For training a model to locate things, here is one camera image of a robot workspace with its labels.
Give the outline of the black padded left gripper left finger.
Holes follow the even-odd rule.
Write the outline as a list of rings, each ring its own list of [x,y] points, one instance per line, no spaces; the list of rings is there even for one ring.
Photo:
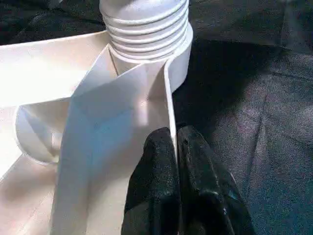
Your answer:
[[[180,191],[170,130],[154,130],[128,185],[123,235],[176,235],[179,230]]]

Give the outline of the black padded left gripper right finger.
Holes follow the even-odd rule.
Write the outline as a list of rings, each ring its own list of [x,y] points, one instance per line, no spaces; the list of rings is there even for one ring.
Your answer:
[[[177,133],[184,235],[253,235],[254,227],[236,182],[193,126]]]

